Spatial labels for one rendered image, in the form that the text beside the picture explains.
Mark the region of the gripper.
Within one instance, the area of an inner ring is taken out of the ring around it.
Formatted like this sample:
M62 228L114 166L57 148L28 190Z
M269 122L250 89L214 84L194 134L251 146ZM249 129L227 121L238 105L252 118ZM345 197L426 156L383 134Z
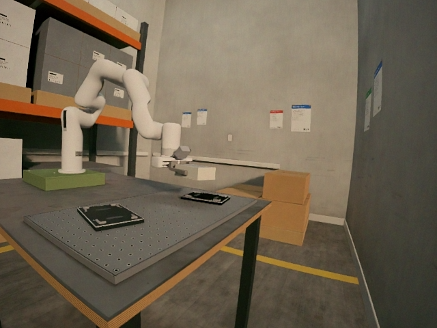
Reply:
M180 175L182 174L183 176L188 175L188 170L173 168L173 166L175 167L175 164L194 164L194 163L192 162L192 158L187 158L187 157L185 159L177 159L176 157L164 156L164 155L152 157L152 167L169 168L169 170L177 172Z

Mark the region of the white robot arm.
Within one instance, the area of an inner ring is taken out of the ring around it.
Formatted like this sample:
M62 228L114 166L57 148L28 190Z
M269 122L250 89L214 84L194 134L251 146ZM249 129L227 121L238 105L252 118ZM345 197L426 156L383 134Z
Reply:
M151 97L148 92L147 77L135 69L125 71L112 61L96 61L80 86L74 102L78 107L66 107L61 112L62 151L59 173L84 173L83 133L81 128L94 125L105 106L105 97L100 93L104 79L126 88L132 103L132 119L140 136L145 139L161 140L161 154L185 159L191 152L188 146L180 145L181 126L176 123L157 123L152 121L147 104Z

